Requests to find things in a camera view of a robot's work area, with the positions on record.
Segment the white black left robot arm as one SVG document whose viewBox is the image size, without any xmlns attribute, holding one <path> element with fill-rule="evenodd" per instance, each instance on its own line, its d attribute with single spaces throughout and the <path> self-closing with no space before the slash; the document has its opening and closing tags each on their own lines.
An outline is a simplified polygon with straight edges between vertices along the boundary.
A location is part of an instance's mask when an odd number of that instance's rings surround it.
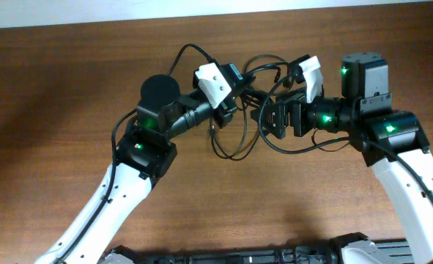
<svg viewBox="0 0 433 264">
<path fill-rule="evenodd" d="M 90 200 L 58 241 L 37 263 L 97 263 L 117 231 L 167 173 L 177 156 L 172 139 L 209 118 L 228 122 L 234 99 L 253 81 L 227 66 L 195 72 L 196 88 L 184 95 L 169 74 L 149 77 L 137 107 L 118 124 L 122 138 L 111 136 L 112 162 Z"/>
</svg>

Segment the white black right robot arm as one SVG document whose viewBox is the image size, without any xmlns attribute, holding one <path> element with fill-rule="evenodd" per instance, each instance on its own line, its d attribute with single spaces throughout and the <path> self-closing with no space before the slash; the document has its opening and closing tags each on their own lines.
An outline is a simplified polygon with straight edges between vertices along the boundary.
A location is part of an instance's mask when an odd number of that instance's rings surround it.
<svg viewBox="0 0 433 264">
<path fill-rule="evenodd" d="M 319 60 L 305 55 L 277 78 L 251 112 L 260 136 L 282 139 L 315 131 L 343 132 L 385 189 L 414 263 L 433 263 L 433 156 L 418 120 L 392 107 L 388 64 L 374 52 L 349 54 L 341 62 L 341 96 L 324 95 Z"/>
</svg>

